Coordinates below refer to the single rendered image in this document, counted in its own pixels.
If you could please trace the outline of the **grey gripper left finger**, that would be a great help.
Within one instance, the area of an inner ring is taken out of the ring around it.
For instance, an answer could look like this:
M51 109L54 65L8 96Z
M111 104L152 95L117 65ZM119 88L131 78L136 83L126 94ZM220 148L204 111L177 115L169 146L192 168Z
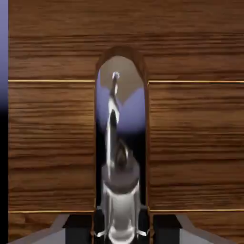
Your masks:
M53 224L7 244L92 244L90 214L60 214Z

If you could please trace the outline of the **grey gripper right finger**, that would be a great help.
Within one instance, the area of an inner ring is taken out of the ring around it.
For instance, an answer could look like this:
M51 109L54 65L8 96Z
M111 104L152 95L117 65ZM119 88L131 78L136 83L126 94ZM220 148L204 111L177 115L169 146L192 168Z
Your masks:
M237 244L196 228L186 215L156 214L152 220L153 244Z

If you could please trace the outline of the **curved shiny metal handle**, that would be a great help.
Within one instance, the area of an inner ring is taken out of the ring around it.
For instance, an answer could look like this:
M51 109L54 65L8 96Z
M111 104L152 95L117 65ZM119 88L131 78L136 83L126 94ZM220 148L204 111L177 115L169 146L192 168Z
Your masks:
M134 244L149 232L148 75L142 55L132 47L111 47L99 58L94 122L95 239L101 244Z

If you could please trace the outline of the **wooden cabinet door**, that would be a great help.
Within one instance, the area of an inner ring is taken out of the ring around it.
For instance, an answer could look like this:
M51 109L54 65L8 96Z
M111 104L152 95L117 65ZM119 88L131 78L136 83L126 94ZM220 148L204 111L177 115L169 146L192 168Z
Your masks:
M179 212L197 228L211 232L237 244L244 244L244 212ZM57 213L10 213L9 241L14 241L52 225Z
M151 81L153 211L244 211L244 82ZM87 211L95 198L92 81L9 82L10 210Z

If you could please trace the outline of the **brown wooden cabinet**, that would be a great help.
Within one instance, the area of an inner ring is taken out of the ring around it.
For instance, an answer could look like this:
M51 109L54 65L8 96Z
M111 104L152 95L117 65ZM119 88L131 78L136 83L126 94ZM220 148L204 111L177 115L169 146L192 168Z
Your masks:
M244 82L244 0L9 0L9 82L94 82L123 45L150 82ZM12 212L9 167L9 214L92 209Z

